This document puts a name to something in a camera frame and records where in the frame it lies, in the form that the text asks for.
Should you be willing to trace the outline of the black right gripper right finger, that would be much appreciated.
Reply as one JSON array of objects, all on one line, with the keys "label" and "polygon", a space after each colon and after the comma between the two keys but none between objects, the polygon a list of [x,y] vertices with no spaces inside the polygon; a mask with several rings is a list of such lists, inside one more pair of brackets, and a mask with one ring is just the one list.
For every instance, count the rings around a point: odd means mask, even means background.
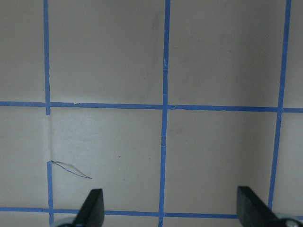
[{"label": "black right gripper right finger", "polygon": [[276,215],[248,186],[237,187],[237,218],[243,227],[301,227],[290,216]]}]

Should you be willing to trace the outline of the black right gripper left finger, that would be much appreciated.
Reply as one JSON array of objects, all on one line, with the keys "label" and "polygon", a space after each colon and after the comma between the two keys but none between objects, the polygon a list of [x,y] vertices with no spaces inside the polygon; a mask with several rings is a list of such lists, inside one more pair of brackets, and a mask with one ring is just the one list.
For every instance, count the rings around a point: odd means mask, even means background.
[{"label": "black right gripper left finger", "polygon": [[74,218],[54,222],[55,227],[101,227],[105,219],[102,189],[92,189]]}]

